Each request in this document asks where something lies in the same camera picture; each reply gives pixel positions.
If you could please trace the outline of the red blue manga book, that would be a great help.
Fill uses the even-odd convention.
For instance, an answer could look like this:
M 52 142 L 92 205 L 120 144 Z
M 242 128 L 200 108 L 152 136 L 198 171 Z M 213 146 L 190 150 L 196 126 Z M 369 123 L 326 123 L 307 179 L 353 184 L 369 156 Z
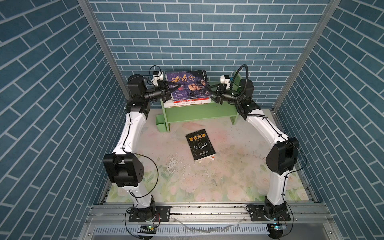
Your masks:
M 189 103 L 199 103 L 199 102 L 207 102 L 207 103 L 210 103 L 211 102 L 211 98 L 207 97 L 207 98 L 195 98 L 195 99 L 185 99 L 185 100 L 173 100 L 173 103 L 174 104 L 189 104 Z

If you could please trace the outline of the black book with gold text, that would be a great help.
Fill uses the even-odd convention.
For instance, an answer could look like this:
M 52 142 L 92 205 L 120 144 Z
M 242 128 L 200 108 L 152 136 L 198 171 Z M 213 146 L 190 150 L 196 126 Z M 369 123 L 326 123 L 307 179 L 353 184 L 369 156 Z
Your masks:
M 215 159 L 216 151 L 205 129 L 187 134 L 186 139 L 195 161 Z

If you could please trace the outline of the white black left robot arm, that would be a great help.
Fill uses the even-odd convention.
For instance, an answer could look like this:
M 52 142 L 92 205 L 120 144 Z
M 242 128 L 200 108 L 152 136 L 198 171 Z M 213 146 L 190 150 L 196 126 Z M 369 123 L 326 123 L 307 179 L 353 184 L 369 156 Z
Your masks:
M 155 200 L 151 191 L 142 183 L 144 165 L 137 153 L 138 141 L 150 112 L 150 102 L 172 98 L 172 93 L 181 84 L 158 80 L 152 90 L 147 89 L 142 75 L 132 75 L 128 79 L 130 100 L 126 105 L 126 121 L 122 135 L 111 154 L 106 154 L 103 163 L 111 183 L 126 191 L 134 201 L 133 208 L 143 213 L 156 211 Z

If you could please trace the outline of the white book with brown bars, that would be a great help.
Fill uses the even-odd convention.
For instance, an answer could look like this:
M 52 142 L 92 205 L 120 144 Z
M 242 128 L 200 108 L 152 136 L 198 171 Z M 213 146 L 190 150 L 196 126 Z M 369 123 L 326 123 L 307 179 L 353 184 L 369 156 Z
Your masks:
M 209 103 L 211 103 L 210 99 L 199 100 L 199 101 L 190 101 L 190 102 L 180 102 L 180 103 L 174 103 L 172 101 L 167 101 L 164 103 L 164 108 L 176 108 L 176 107 L 209 104 Z

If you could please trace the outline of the dark purple book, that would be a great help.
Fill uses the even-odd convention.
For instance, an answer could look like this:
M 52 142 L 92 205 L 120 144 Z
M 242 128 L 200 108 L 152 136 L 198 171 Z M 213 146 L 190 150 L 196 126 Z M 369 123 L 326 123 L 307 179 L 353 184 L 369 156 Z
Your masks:
M 181 85 L 171 93 L 174 102 L 205 99 L 212 95 L 205 70 L 168 72 L 166 79 Z

